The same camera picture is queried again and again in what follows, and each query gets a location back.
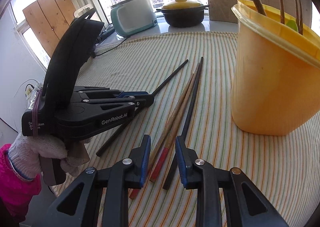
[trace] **green leaf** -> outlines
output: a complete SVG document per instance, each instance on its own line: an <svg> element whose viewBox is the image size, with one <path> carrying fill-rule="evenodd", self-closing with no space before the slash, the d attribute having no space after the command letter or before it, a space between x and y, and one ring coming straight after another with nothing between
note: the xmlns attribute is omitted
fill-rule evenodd
<svg viewBox="0 0 320 227"><path fill-rule="evenodd" d="M294 31L298 32L298 26L294 20L289 20L287 22L286 26L288 26L288 27L292 28Z"/></svg>

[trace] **countertop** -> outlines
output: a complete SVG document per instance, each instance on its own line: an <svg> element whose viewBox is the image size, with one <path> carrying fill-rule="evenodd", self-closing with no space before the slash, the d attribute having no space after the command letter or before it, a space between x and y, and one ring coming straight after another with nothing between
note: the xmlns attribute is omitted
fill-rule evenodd
<svg viewBox="0 0 320 227"><path fill-rule="evenodd" d="M177 32L202 32L202 31L218 31L218 32L238 32L238 24L221 22L221 21L210 21L209 16L205 15L204 20L201 24L193 27L177 28L169 25L164 17L158 17L158 24L155 27L149 28L142 32L132 35L131 39L137 39L145 36L151 36L162 33L177 33ZM97 49L106 47L108 44L114 44L116 42L121 42L122 36L114 32L105 41L97 45Z"/></svg>

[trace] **gloved hand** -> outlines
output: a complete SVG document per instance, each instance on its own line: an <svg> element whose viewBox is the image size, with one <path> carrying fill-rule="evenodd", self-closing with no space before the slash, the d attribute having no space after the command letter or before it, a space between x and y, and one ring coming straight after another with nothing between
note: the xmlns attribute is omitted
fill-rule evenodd
<svg viewBox="0 0 320 227"><path fill-rule="evenodd" d="M84 143L90 140L75 142L67 151L62 140L52 135L25 137L20 133L9 148L8 157L15 170L25 179L33 179L41 173L39 155L61 159L61 168L75 177L79 174L78 167L90 160L84 147Z"/></svg>

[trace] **black pot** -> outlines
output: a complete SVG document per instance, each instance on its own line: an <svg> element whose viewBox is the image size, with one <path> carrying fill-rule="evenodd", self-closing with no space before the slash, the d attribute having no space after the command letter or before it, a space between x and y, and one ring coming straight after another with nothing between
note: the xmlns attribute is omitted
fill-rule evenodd
<svg viewBox="0 0 320 227"><path fill-rule="evenodd" d="M174 27L191 27L200 24L204 18L204 9L207 6L184 8L184 9L162 9L156 10L163 13L166 22Z"/></svg>

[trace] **red chopstick tip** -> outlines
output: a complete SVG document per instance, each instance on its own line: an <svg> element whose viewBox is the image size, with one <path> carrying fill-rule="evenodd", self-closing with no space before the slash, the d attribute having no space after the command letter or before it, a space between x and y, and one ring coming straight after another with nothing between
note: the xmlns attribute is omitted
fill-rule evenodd
<svg viewBox="0 0 320 227"><path fill-rule="evenodd" d="M138 193L139 193L139 189L133 189L129 198L134 200L138 196Z"/></svg>
<svg viewBox="0 0 320 227"><path fill-rule="evenodd" d="M163 164L164 164L164 161L165 161L165 158L167 157L168 152L169 152L169 149L168 149L168 148L164 148L164 149L162 150L162 153L161 153L161 155L160 155L160 157L159 157L159 160L158 160L158 162L157 162L157 164L156 164L156 167L155 167L155 169L153 170L153 172L152 172L152 174L151 174L151 177L150 177L150 179L149 179L151 182L155 182L156 179L158 178L158 175L159 175L159 173L160 173L160 171L161 171L161 168L162 168L162 166L163 166Z"/></svg>

